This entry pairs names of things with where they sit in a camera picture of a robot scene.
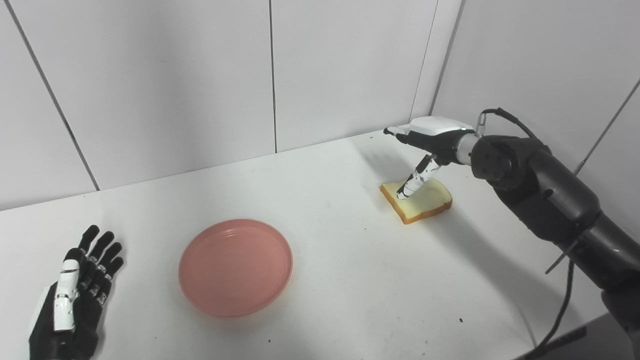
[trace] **white wall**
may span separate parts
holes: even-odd
[[[435,88],[459,6],[460,0],[273,0],[272,8],[262,0],[13,1],[100,188],[408,121],[417,89]],[[15,46],[24,52],[20,42]],[[41,86],[35,68],[22,63]],[[14,103],[33,107],[28,96],[14,95]],[[14,145],[4,146],[14,167],[25,162]],[[20,171],[11,176],[16,181],[6,192],[16,201],[9,206],[39,199],[14,189]],[[74,193],[48,186],[55,191],[43,187],[43,199]]]
[[[436,4],[273,0],[278,150],[408,122]]]
[[[474,124],[501,106],[573,169],[637,80],[638,18],[635,0],[467,1],[433,114]]]
[[[101,188],[274,152],[267,1],[13,6]]]
[[[0,4],[0,210],[93,190],[24,42]]]

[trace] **wire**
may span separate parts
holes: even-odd
[[[562,301],[562,305],[560,306],[560,311],[558,311],[558,315],[556,316],[556,320],[551,326],[551,330],[549,333],[542,339],[542,341],[538,344],[538,346],[534,347],[529,353],[524,355],[524,360],[533,360],[545,354],[545,347],[547,343],[554,337],[558,328],[560,327],[560,323],[562,322],[562,318],[564,317],[564,313],[566,312],[567,307],[569,307],[569,300],[571,300],[571,292],[573,290],[573,270],[575,269],[575,263],[573,261],[569,261],[569,269],[566,274],[566,291],[564,293],[564,300]]]
[[[533,131],[531,131],[525,124],[522,123],[522,121],[518,120],[517,117],[513,116],[510,112],[506,111],[503,108],[497,108],[497,109],[485,109],[483,112],[483,114],[496,114],[502,118],[507,119],[508,121],[516,124],[520,129],[522,129],[522,131],[524,131],[527,135],[529,135],[530,138],[534,138],[537,139],[538,137],[533,133]]]

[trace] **white table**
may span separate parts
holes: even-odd
[[[403,225],[378,190],[423,153],[381,132],[0,212],[1,348],[26,359],[42,288],[90,224],[125,246],[96,359],[505,359],[532,348],[560,306],[566,263],[470,169],[439,178],[453,207]],[[211,318],[177,266],[201,230],[254,218],[289,241],[294,270],[267,308]],[[560,332],[605,313],[577,271]]]

